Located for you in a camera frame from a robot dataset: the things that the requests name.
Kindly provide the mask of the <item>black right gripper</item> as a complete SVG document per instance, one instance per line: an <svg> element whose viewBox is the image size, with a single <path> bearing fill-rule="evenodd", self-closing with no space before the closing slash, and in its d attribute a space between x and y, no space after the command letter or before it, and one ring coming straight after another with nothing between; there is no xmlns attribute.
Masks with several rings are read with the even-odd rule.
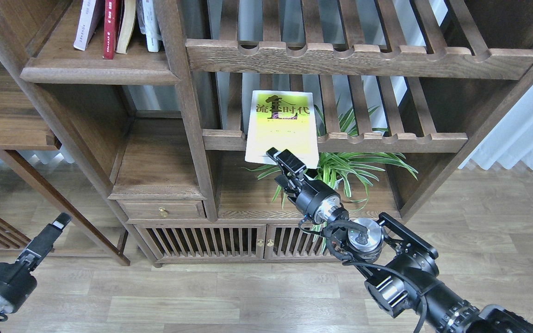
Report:
<svg viewBox="0 0 533 333"><path fill-rule="evenodd" d="M339 194L321 180L306 179L307 166L288 149L268 149L266 154L281 169L276 183L287 193L298 211L315 225L348 220L349 213Z"/></svg>

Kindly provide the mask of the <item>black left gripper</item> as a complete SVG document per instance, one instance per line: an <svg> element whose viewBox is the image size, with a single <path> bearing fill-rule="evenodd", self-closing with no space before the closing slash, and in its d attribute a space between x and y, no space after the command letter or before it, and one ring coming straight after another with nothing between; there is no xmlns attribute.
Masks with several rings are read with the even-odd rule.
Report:
<svg viewBox="0 0 533 333"><path fill-rule="evenodd" d="M0 263L0 315L15 313L37 286L31 272L50 253L62 230L72 220L60 213L22 251L15 263Z"/></svg>

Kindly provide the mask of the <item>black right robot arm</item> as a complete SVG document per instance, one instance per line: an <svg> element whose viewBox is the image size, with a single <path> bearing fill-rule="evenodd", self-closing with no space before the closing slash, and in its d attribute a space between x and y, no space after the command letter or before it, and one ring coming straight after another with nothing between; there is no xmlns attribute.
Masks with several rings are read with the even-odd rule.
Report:
<svg viewBox="0 0 533 333"><path fill-rule="evenodd" d="M499 305L482 310L459 297L438 280L436 249L412 230L381 213L351 220L339 194L323 181L305 177L306 166L289 150L267 152L281 169L277 183L288 194L303 221L321 225L303 232L324 238L328 252L354 266L379 308L391 317L407 308L438 333L533 333L533 324Z"/></svg>

